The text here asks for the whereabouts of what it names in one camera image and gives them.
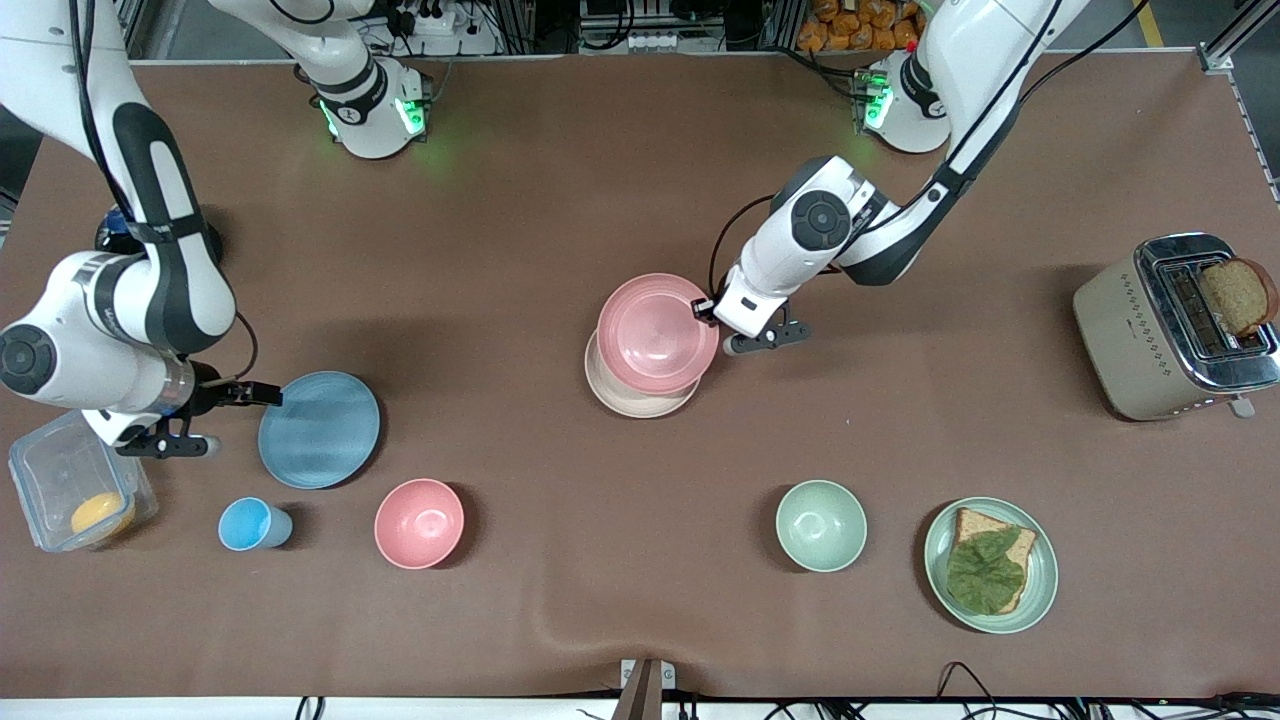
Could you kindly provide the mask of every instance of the transparent food container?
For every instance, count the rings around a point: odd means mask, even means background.
[[[137,457],[122,457],[72,411],[18,438],[9,473],[31,539],[49,552],[100,544],[156,512]]]

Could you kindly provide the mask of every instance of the sandwich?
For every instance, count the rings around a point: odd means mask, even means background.
[[[1247,337],[1270,323],[1280,310],[1280,292],[1262,265],[1233,258],[1201,272],[1201,290],[1222,328]]]
[[[1007,615],[1027,589],[1036,532],[961,507],[947,557],[947,592],[978,615]]]

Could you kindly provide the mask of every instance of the toast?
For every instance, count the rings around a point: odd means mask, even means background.
[[[1201,290],[1226,332],[1251,336],[1280,311],[1280,292],[1262,265],[1233,258],[1201,272]]]
[[[951,543],[951,547],[960,544],[978,533],[1004,530],[1011,527],[1012,523],[1005,523],[1004,520],[997,520],[975,510],[961,507],[960,511],[956,512],[956,539]],[[1014,598],[1009,601],[1009,605],[1001,607],[1000,612],[996,615],[1009,615],[1018,607],[1018,601],[1023,598],[1023,591],[1027,589],[1027,565],[1030,561],[1032,546],[1036,544],[1036,530],[1021,528],[1014,546],[1005,553],[1005,557],[1012,560],[1019,568],[1023,569],[1023,585],[1014,593]]]

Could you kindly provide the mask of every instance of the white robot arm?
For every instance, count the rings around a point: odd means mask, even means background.
[[[1088,0],[947,0],[915,54],[892,67],[946,108],[952,145],[924,188],[897,206],[840,158],[806,163],[774,196],[771,215],[742,249],[717,297],[695,304],[701,319],[736,331],[730,352],[777,347],[806,331],[769,325],[803,283],[828,264],[859,284],[888,284],[910,268],[946,214],[1018,117],[1018,92],[1032,63]],[[902,99],[884,108],[920,115]]]
[[[84,411],[113,446],[151,454],[152,425],[180,410],[189,419],[239,404],[223,396],[252,384],[202,391],[216,372],[186,360],[227,334],[236,299],[182,154],[129,72],[109,1],[0,4],[0,105],[99,164],[145,251],[60,261],[36,306],[0,333],[0,380],[37,402]],[[183,447],[169,454],[209,450],[186,430],[173,439]]]
[[[365,159],[387,158],[426,132],[424,78],[374,58],[349,22],[374,0],[209,0],[284,49],[320,96],[334,137]]]

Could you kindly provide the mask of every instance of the blue cup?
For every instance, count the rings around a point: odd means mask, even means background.
[[[256,497],[242,497],[223,510],[218,520],[218,539],[227,550],[242,552],[276,547],[293,533],[293,519]]]

